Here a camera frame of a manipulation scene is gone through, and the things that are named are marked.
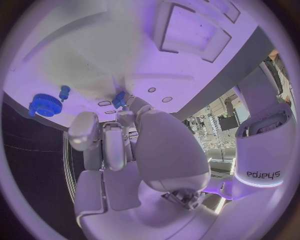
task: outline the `white surface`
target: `white surface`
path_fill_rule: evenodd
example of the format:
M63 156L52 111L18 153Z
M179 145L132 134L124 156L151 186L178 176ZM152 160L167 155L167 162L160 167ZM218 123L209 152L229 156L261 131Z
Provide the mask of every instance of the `white surface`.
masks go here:
M105 114L114 110L113 105L100 107L98 103L111 101L119 87L126 90L125 76L132 74L177 76L173 82L182 89L180 106L184 106L231 60L257 24L245 12L233 24L212 5L191 0L196 11L232 36L214 63L210 63L194 54L158 51L151 36L159 3L159 0L85 0L84 3L49 0L49 8L53 10L36 11L43 18L35 22L16 53L5 78L5 92L27 108L35 94L58 97L60 87L69 86L71 91L62 113L49 118L66 127L82 111L96 112L101 122L114 120L115 114ZM26 22L21 22L16 30L24 28ZM186 81L180 80L182 76L193 78L193 83L186 85ZM150 80L147 84L159 92L163 85L158 79L155 81L155 85ZM138 90L131 91L144 97L148 89L141 84L137 86ZM148 101L170 113L179 110L177 95L177 87L170 85L163 97L173 97L171 102L158 104L151 97Z

